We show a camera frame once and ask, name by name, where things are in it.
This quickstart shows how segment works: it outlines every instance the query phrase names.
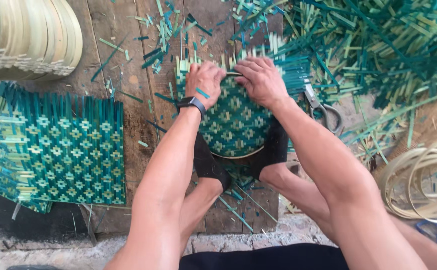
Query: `man's left hand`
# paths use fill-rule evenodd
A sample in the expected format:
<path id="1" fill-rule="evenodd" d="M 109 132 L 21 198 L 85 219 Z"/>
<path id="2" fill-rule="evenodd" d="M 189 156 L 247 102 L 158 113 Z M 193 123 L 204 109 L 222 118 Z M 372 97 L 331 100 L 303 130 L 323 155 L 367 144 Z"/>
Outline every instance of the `man's left hand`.
<path id="1" fill-rule="evenodd" d="M 190 72 L 186 75 L 185 96 L 196 97 L 208 110 L 217 102 L 221 93 L 220 82 L 226 75 L 227 72 L 224 69 L 217 67 L 210 61 L 206 61 L 203 65 L 193 63 L 190 66 Z M 197 88 L 209 97 L 199 93 Z"/>

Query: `black watch strap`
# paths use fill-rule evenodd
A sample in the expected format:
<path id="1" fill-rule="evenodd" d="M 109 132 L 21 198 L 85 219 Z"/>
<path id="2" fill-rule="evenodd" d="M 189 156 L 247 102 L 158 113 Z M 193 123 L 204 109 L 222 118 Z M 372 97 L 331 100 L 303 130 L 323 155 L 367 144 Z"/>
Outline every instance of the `black watch strap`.
<path id="1" fill-rule="evenodd" d="M 203 117 L 207 113 L 207 110 L 205 109 L 205 106 L 202 104 L 202 102 L 198 98 L 196 98 L 194 96 L 184 97 L 177 103 L 178 108 L 191 107 L 191 106 L 195 106 L 198 108 L 198 110 L 200 111 L 200 114 L 202 116 L 201 119 L 203 119 Z"/>

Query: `black sock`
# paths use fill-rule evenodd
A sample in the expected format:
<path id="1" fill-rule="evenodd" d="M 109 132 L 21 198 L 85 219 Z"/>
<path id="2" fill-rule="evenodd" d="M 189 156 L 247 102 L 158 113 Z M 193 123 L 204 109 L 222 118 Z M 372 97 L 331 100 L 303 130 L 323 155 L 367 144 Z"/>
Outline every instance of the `black sock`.
<path id="1" fill-rule="evenodd" d="M 222 183 L 223 191 L 226 191 L 232 184 L 232 177 L 214 159 L 207 142 L 200 132 L 197 132 L 195 147 L 193 149 L 193 165 L 198 177 L 218 179 Z"/>
<path id="2" fill-rule="evenodd" d="M 287 161 L 288 135 L 280 122 L 273 117 L 267 140 L 251 165 L 252 176 L 258 180 L 262 169 L 268 165 Z"/>

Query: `hand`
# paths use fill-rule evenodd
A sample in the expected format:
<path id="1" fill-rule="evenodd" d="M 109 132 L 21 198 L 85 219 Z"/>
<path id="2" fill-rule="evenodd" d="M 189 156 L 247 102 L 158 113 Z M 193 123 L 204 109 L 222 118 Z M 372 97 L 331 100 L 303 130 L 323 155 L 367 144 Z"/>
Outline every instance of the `hand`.
<path id="1" fill-rule="evenodd" d="M 259 105 L 273 111 L 289 98 L 282 76 L 272 59 L 247 57 L 240 60 L 234 69 L 243 74 L 243 77 L 236 77 L 235 81 L 243 85 L 250 99 Z"/>
<path id="2" fill-rule="evenodd" d="M 220 96 L 220 82 L 225 78 L 227 72 L 210 61 L 203 65 L 192 64 L 190 72 L 186 75 L 185 96 L 196 97 L 209 109 L 214 106 Z M 200 94 L 197 88 L 202 90 L 209 98 Z"/>

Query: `teal woven mat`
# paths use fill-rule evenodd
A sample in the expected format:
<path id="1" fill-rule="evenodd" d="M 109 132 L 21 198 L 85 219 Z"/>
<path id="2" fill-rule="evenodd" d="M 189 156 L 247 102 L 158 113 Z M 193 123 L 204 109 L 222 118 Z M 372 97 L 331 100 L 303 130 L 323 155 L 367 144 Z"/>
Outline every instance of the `teal woven mat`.
<path id="1" fill-rule="evenodd" d="M 42 213 L 51 201 L 125 204 L 122 103 L 1 82 L 0 195 Z"/>
<path id="2" fill-rule="evenodd" d="M 288 59 L 281 56 L 274 62 L 281 70 L 289 95 L 298 101 L 299 94 L 305 91 L 303 79 L 310 70 L 308 56 Z M 182 99 L 189 64 L 183 60 L 177 66 L 178 96 Z M 232 76 L 225 78 L 220 86 L 222 94 L 218 102 L 207 111 L 199 127 L 210 150 L 228 158 L 246 156 L 259 150 L 265 142 L 272 113 L 250 100 L 246 89 L 237 84 Z"/>

